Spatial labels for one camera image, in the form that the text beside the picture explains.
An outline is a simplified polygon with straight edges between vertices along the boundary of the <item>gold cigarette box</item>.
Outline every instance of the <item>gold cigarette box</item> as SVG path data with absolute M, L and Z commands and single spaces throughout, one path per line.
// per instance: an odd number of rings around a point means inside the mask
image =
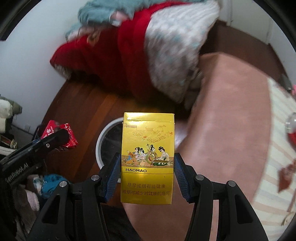
M 174 134 L 174 114 L 124 113 L 121 202 L 172 203 Z

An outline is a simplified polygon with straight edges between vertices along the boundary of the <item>striped fabric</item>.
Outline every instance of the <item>striped fabric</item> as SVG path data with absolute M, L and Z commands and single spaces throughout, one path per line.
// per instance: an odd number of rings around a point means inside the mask
M 292 164 L 296 153 L 289 144 L 285 132 L 285 123 L 288 117 L 296 111 L 295 100 L 280 88 L 277 83 L 268 78 L 271 102 L 271 133 L 266 165 L 261 182 L 254 196 L 252 206 L 258 215 L 270 241 L 276 241 L 285 231 L 288 224 L 282 225 L 289 214 L 287 209 L 296 189 L 294 176 L 290 187 L 278 193 L 281 168 Z

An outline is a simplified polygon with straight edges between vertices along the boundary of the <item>silver bolt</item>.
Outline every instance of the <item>silver bolt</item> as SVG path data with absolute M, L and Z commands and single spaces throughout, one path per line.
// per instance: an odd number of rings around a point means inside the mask
M 203 175 L 201 175 L 201 174 L 196 175 L 195 178 L 196 178 L 197 180 L 199 180 L 199 181 L 202 181 L 202 180 L 205 179 L 205 177 L 204 177 Z
M 235 187 L 236 183 L 234 181 L 229 181 L 228 185 L 231 186 L 231 187 Z
M 65 187 L 65 186 L 67 186 L 67 182 L 66 181 L 61 181 L 60 183 L 59 183 L 59 186 L 60 187 Z
M 97 174 L 91 176 L 91 179 L 92 179 L 93 181 L 96 181 L 96 180 L 98 180 L 99 178 L 100 178 L 100 176 L 97 175 Z

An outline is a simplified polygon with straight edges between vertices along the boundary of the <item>blue cloth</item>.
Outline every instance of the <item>blue cloth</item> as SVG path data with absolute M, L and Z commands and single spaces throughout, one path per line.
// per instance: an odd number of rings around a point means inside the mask
M 179 0 L 182 2 L 204 2 L 206 0 Z M 78 12 L 78 19 L 82 25 L 94 26 L 109 23 L 110 16 L 121 11 L 133 19 L 136 11 L 148 8 L 166 0 L 92 0 L 87 2 Z
M 43 186 L 41 188 L 41 197 L 45 199 L 49 198 L 61 181 L 69 182 L 66 178 L 58 174 L 45 175 L 43 178 Z

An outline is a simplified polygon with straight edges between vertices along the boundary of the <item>white door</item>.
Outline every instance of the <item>white door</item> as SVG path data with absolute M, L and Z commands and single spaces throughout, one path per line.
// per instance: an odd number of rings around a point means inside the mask
M 231 0 L 231 27 L 268 43 L 270 16 L 253 0 Z

